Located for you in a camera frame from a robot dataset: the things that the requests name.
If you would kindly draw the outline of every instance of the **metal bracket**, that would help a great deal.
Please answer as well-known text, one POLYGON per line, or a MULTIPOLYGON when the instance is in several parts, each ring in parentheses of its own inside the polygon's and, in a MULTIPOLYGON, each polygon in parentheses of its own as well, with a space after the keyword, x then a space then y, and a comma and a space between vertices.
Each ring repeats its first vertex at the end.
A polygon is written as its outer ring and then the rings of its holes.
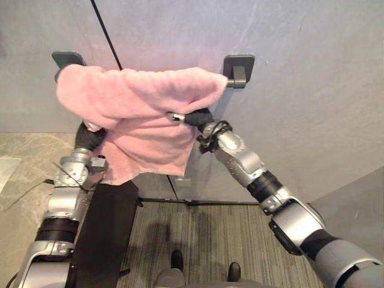
POLYGON ((252 75, 253 55, 228 55, 224 58, 223 74, 228 77, 227 87, 245 88, 252 75))
POLYGON ((54 51, 52 53, 52 58, 55 60, 56 64, 60 68, 59 71, 55 74, 55 82, 58 82, 58 77, 61 72, 66 66, 70 64, 78 64, 81 66, 86 66, 85 61, 83 57, 78 54, 77 52, 62 52, 62 51, 54 51))

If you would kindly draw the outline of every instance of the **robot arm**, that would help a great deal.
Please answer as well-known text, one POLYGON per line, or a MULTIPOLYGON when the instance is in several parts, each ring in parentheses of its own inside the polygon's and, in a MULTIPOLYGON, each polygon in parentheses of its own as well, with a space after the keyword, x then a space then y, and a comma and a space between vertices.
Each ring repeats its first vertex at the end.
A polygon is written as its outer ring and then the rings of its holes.
POLYGON ((327 286, 384 287, 383 263, 355 244, 330 235, 320 215, 296 198, 287 187, 232 132, 226 121, 213 122, 207 109, 189 115, 171 114, 173 120, 198 126, 200 151, 212 152, 271 215, 269 227, 291 254, 305 255, 327 286))
POLYGON ((93 133, 84 123, 80 125, 75 149, 61 159, 41 226, 11 287, 76 286, 76 267, 71 263, 75 240, 91 200, 90 190, 107 168, 104 157, 92 157, 91 150, 103 141, 105 133, 103 129, 93 133))

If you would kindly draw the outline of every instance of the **gray wall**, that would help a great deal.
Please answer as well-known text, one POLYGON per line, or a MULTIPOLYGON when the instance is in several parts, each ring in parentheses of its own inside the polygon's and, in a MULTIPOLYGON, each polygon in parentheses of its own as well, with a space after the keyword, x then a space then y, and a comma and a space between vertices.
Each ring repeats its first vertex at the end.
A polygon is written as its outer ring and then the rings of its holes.
POLYGON ((56 99, 56 50, 117 68, 89 1, 0 1, 0 132, 75 132, 56 99))
POLYGON ((384 261, 384 168, 312 204, 331 233, 384 261))
MULTIPOLYGON (((200 66, 257 57, 251 82, 213 108, 306 201, 384 164, 383 1, 96 0, 123 67, 200 66)), ((196 153, 181 198, 250 201, 196 153)))
MULTIPOLYGON (((304 200, 383 166, 383 1, 96 3, 123 67, 220 72, 226 55, 254 54, 246 89, 228 90, 212 111, 304 200)), ((51 52, 76 50, 116 68, 90 2, 7 0, 0 11, 0 131, 74 131, 78 119, 54 96, 51 52)), ((225 173, 194 150, 192 187, 176 192, 252 201, 225 173)))

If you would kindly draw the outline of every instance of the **gray carpet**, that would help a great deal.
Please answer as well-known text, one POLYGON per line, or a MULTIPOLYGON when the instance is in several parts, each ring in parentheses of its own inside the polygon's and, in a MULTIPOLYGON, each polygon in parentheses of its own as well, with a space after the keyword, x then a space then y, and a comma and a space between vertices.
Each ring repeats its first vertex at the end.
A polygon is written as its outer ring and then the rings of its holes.
POLYGON ((122 268, 131 273, 118 288, 152 287, 169 267, 173 250, 184 255, 187 283, 225 281, 231 262, 242 277, 276 287, 323 287, 304 257, 289 255, 274 238, 257 206, 150 203, 137 208, 122 268))

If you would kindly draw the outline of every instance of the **pink towel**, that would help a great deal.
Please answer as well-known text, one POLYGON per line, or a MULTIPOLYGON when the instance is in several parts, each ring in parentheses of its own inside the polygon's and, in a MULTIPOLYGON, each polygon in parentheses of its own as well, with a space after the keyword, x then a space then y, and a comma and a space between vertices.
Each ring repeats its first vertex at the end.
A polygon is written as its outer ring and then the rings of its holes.
POLYGON ((96 154, 109 162, 104 183, 120 185, 140 173, 180 175, 196 129, 166 118, 210 106, 227 78, 201 68, 146 72, 69 65, 60 73, 60 103, 94 127, 108 129, 96 154))

